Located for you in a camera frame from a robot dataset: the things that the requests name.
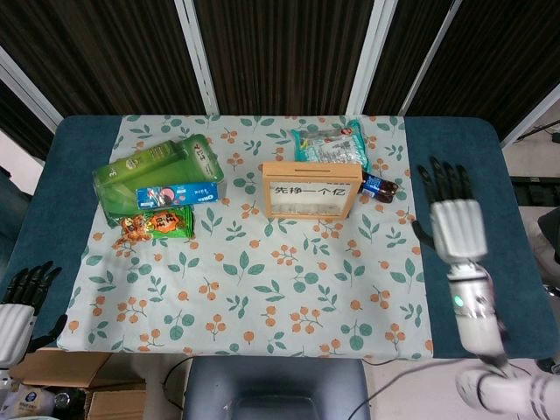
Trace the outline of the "left five-finger robot hand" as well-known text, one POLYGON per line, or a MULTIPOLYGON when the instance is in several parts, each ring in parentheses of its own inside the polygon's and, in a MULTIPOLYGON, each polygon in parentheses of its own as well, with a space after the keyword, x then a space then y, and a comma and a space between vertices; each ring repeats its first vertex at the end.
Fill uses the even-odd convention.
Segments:
POLYGON ((27 354, 53 343, 67 323, 67 315, 58 317, 52 330, 33 338, 33 330, 47 293, 62 271, 53 262, 20 270, 8 283, 1 299, 1 370, 8 371, 27 354))

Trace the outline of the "right five-finger robot hand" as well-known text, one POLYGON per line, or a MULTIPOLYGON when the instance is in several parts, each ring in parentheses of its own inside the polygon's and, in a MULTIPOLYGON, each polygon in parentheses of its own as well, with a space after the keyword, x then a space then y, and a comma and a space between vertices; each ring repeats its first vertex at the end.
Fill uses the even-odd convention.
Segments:
POLYGON ((432 170, 419 165, 430 210, 431 232, 412 222, 416 238, 434 249, 450 265, 477 263, 487 255, 487 239, 480 203, 462 165, 453 166, 430 157, 432 170))

